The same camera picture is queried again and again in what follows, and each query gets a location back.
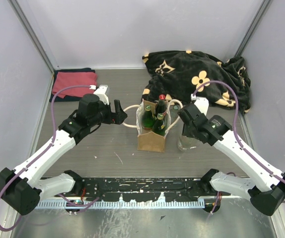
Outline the green bottle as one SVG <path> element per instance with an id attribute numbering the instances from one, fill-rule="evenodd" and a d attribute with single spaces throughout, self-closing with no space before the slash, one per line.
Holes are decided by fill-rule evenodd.
<path id="1" fill-rule="evenodd" d="M 142 128 L 144 130 L 152 130 L 154 125 L 154 115 L 151 110 L 150 105 L 146 105 L 144 108 L 144 113 L 142 115 Z"/>
<path id="2" fill-rule="evenodd" d="M 162 113 L 157 114 L 157 118 L 154 122 L 154 125 L 152 127 L 152 131 L 158 135 L 164 136 L 165 135 L 165 128 L 166 124 L 164 121 L 164 115 Z"/>

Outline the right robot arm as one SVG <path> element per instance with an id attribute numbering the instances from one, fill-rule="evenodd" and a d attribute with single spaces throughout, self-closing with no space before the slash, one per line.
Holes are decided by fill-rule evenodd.
<path id="1" fill-rule="evenodd" d="M 285 172 L 257 154 L 222 117 L 208 119 L 194 104 L 183 107 L 178 115 L 189 137 L 221 151 L 248 176 L 240 178 L 210 169 L 200 180 L 203 193 L 230 193 L 247 199 L 262 214 L 272 216 L 285 201 Z"/>

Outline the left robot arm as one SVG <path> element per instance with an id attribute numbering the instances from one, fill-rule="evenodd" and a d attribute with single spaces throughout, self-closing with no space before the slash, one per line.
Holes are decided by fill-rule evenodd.
<path id="1" fill-rule="evenodd" d="M 38 203 L 52 196 L 69 193 L 79 196 L 84 182 L 77 173 L 67 170 L 59 176 L 42 179 L 45 172 L 67 151 L 104 124 L 122 124 L 127 118 L 120 101 L 114 101 L 111 111 L 105 94 L 86 94 L 78 109 L 65 119 L 55 135 L 25 162 L 13 170 L 0 172 L 1 198 L 20 215 L 32 212 Z"/>

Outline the clear bottle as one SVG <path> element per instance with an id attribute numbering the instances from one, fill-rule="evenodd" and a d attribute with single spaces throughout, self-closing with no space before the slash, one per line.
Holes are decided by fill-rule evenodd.
<path id="1" fill-rule="evenodd" d="M 177 146 L 181 151 L 187 151 L 198 147 L 200 141 L 196 139 L 188 130 L 187 126 L 183 124 L 181 134 L 178 138 Z"/>
<path id="2" fill-rule="evenodd" d="M 180 110 L 180 108 L 181 107 L 179 105 L 170 106 L 171 124 L 173 124 L 179 118 L 177 112 Z"/>

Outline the brown canvas bag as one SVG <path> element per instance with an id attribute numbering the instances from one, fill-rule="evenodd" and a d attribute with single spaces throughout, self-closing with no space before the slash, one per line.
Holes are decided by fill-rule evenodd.
<path id="1" fill-rule="evenodd" d="M 129 109 L 136 108 L 136 124 L 127 124 L 123 122 L 123 125 L 129 128 L 135 128 L 138 132 L 138 150 L 140 151 L 149 151 L 149 152 L 164 152 L 165 151 L 165 143 L 166 137 L 169 134 L 170 130 L 173 126 L 179 121 L 179 117 L 172 122 L 171 115 L 170 115 L 170 106 L 174 103 L 177 103 L 180 108 L 183 107 L 182 103 L 179 100 L 172 99 L 166 105 L 166 113 L 167 115 L 164 118 L 165 122 L 165 134 L 159 135 L 152 130 L 145 130 L 143 128 L 143 114 L 145 113 L 146 107 L 149 107 L 152 114 L 155 115 L 155 103 L 149 101 L 142 101 L 139 105 L 131 105 L 123 109 L 123 111 L 127 111 Z"/>

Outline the cola glass bottle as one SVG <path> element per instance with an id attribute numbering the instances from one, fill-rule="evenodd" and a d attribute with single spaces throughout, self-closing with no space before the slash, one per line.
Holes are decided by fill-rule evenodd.
<path id="1" fill-rule="evenodd" d="M 165 95 L 161 94 L 161 95 L 159 95 L 158 102 L 157 102 L 157 105 L 155 107 L 155 117 L 157 117 L 158 114 L 162 114 L 163 117 L 165 117 L 166 116 L 166 110 L 167 110 L 167 106 L 166 106 Z"/>

